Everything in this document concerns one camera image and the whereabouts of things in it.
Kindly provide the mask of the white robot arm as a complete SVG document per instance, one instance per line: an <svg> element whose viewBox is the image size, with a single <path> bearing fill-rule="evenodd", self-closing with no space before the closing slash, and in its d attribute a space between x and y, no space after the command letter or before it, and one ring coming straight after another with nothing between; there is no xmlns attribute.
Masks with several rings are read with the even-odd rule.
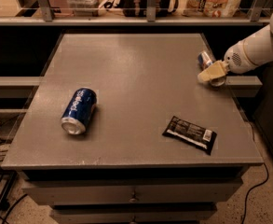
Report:
<svg viewBox="0 0 273 224"><path fill-rule="evenodd" d="M225 77L228 72L244 74L273 62L273 13L269 25L230 47L223 58L204 66L198 74L201 83Z"/></svg>

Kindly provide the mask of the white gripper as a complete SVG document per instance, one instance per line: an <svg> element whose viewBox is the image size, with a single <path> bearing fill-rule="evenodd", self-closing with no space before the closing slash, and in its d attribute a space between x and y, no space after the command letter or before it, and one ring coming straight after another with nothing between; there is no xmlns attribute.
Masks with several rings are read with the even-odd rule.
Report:
<svg viewBox="0 0 273 224"><path fill-rule="evenodd" d="M239 41L230 47L224 56L224 61L216 61L198 74L199 82L208 82L225 77L229 71L235 74L244 74L252 71L256 66L249 60L244 50L244 42Z"/></svg>

